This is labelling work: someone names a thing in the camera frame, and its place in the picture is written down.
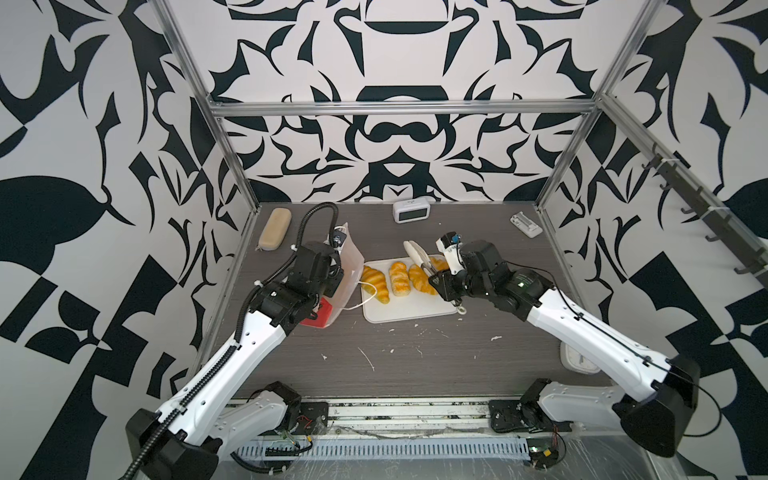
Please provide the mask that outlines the steel tongs white tips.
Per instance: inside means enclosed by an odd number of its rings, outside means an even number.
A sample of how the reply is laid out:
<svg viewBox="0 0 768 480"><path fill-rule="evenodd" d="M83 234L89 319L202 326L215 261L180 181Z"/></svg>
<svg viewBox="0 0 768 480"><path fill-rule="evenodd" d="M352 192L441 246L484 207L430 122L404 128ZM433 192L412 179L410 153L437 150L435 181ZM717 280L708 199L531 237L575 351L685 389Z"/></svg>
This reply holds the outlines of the steel tongs white tips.
<svg viewBox="0 0 768 480"><path fill-rule="evenodd" d="M431 261L429 255L424 251L424 249L418 245L416 242L412 240L406 240L403 242L403 247L410 257L410 259L414 262L414 264L418 265L422 270L427 274L429 279L432 279L433 277L437 278L437 280L440 280L437 267L435 264ZM458 314L460 315L466 315L467 310L462 305L461 300L445 300L446 302L451 303L455 308Z"/></svg>

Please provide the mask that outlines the fake ring bread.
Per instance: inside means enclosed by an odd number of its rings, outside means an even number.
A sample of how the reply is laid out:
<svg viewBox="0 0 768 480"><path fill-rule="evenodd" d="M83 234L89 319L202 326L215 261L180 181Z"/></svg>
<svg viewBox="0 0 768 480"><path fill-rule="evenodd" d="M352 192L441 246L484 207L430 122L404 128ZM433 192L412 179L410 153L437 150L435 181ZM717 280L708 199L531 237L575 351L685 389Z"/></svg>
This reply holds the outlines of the fake ring bread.
<svg viewBox="0 0 768 480"><path fill-rule="evenodd" d="M432 255L430 259L438 271L446 270L449 268L445 257L442 255ZM428 275L421 267L417 265L411 265L408 269L408 276L417 291L432 296L438 295L438 292L435 290L435 288L429 284Z"/></svg>

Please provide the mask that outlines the red white paper bag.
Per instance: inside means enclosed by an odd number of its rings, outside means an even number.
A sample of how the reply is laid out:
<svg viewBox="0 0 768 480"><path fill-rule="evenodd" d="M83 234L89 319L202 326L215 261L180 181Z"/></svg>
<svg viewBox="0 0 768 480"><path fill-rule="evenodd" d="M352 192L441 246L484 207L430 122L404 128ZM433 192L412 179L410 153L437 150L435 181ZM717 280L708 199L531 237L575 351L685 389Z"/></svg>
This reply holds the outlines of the red white paper bag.
<svg viewBox="0 0 768 480"><path fill-rule="evenodd" d="M337 238L342 240L340 263L343 270L343 278L333 294L326 292L321 297L315 311L315 318L304 319L301 322L304 326L318 329L330 327L341 312L348 309L347 304L361 281L364 256L355 245L347 222L335 228L334 239Z"/></svg>

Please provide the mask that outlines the fake twisted bread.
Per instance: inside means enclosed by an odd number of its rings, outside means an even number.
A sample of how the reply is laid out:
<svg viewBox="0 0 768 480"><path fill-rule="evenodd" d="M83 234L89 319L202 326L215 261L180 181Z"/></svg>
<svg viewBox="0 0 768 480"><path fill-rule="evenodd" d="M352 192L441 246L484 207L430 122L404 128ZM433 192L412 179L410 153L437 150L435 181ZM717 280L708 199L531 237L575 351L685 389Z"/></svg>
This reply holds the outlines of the fake twisted bread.
<svg viewBox="0 0 768 480"><path fill-rule="evenodd" d="M396 297L408 296L411 293L410 278L405 263L401 261L394 262L389 268L389 278L392 293Z"/></svg>

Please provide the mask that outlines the fake croissant bread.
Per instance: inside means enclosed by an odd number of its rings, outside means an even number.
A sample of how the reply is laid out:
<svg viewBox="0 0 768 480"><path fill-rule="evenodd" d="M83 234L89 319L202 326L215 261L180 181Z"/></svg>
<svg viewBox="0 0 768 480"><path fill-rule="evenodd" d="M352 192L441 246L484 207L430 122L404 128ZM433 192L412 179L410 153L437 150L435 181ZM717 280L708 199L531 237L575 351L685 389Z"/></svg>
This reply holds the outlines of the fake croissant bread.
<svg viewBox="0 0 768 480"><path fill-rule="evenodd" d="M390 302L390 294L385 274L368 265L363 267L360 281L362 288L382 304Z"/></svg>

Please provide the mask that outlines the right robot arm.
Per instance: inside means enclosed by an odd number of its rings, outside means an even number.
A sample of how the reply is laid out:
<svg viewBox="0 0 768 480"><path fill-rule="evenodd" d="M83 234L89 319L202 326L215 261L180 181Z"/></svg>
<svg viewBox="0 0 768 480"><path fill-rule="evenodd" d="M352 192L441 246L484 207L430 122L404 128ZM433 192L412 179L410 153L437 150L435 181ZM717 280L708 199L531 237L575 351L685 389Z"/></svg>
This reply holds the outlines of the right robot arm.
<svg viewBox="0 0 768 480"><path fill-rule="evenodd" d="M645 450L666 458L691 437L688 427L706 391L695 361L669 358L632 340L578 306L549 271L507 261L488 241L464 243L449 232L436 246L447 268L429 257L421 265L445 301L460 307L464 298L487 300L573 348L613 382L597 388L543 381L528 391L536 411L552 422L619 427Z"/></svg>

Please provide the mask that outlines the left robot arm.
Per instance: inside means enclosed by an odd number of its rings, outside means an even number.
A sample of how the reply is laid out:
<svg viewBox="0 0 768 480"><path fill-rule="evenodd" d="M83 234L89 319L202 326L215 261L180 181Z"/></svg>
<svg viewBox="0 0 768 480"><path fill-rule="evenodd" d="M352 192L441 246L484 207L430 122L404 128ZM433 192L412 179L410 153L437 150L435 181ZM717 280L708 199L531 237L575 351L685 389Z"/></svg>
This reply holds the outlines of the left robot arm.
<svg viewBox="0 0 768 480"><path fill-rule="evenodd" d="M254 284L229 340L192 380L157 410L138 410L126 425L132 462L123 478L209 479L221 459L254 436L290 428L301 397L274 383L226 413L256 367L306 319L315 319L344 270L335 234L338 207L323 202L301 219L291 256Z"/></svg>

